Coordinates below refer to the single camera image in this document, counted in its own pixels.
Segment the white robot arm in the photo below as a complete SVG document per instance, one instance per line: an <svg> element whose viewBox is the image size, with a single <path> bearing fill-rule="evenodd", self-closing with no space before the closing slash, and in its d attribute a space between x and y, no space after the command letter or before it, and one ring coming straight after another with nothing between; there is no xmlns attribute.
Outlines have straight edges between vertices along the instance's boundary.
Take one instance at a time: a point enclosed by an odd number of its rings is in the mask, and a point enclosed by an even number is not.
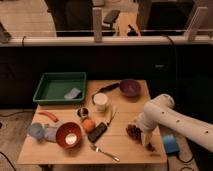
<svg viewBox="0 0 213 171"><path fill-rule="evenodd" d="M213 124L176 112L174 106L170 95L158 95L144 104L143 112L136 117L136 126L143 135L149 135L161 124L213 153Z"/></svg>

